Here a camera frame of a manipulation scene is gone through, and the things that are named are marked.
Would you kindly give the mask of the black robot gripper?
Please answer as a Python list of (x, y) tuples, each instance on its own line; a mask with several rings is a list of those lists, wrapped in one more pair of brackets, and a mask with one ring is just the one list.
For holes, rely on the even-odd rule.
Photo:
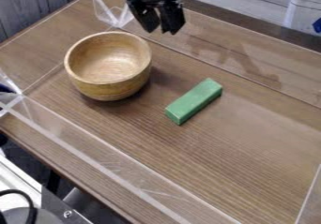
[(148, 33), (160, 23), (162, 32), (175, 35), (186, 23), (182, 0), (127, 0), (127, 5), (133, 18)]

